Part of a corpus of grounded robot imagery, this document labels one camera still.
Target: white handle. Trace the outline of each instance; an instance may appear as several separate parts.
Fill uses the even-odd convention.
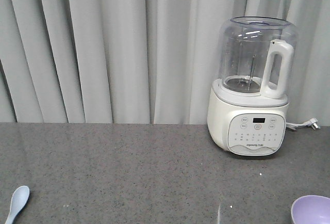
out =
[[[282,56],[282,62],[280,66],[277,88],[272,89],[270,87],[270,74],[274,64],[275,55]],[[270,42],[265,70],[263,71],[263,78],[260,88],[260,94],[264,97],[271,99],[281,98],[287,89],[287,84],[290,76],[290,69],[293,59],[293,47],[284,40],[275,39]]]

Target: digital display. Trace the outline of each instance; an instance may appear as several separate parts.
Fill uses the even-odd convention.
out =
[[[265,123],[265,118],[253,118],[254,123]]]

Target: power cord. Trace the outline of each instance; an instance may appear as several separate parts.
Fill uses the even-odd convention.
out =
[[[319,130],[321,127],[317,124],[318,120],[316,118],[311,118],[304,123],[291,123],[287,122],[286,126],[288,129],[297,130],[303,127],[312,127],[313,130]]]

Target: lavender bowl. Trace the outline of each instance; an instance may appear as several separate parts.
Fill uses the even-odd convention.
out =
[[[330,224],[330,198],[299,197],[292,204],[291,218],[293,224]]]

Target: button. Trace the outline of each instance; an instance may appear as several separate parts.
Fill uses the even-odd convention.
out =
[[[259,129],[261,129],[261,124],[258,123],[258,124],[256,124],[256,125],[254,125],[254,129],[255,129],[255,130],[259,130]]]

